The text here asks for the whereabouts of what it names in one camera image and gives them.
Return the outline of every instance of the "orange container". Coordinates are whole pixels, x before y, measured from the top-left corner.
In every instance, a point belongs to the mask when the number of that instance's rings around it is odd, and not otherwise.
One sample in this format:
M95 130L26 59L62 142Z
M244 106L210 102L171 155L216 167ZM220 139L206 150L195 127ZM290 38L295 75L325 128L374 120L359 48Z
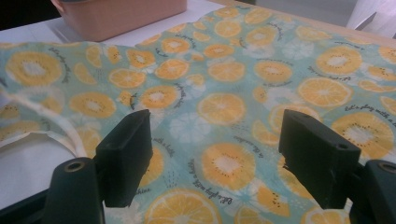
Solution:
M84 39L101 41L176 15L187 0L51 0Z

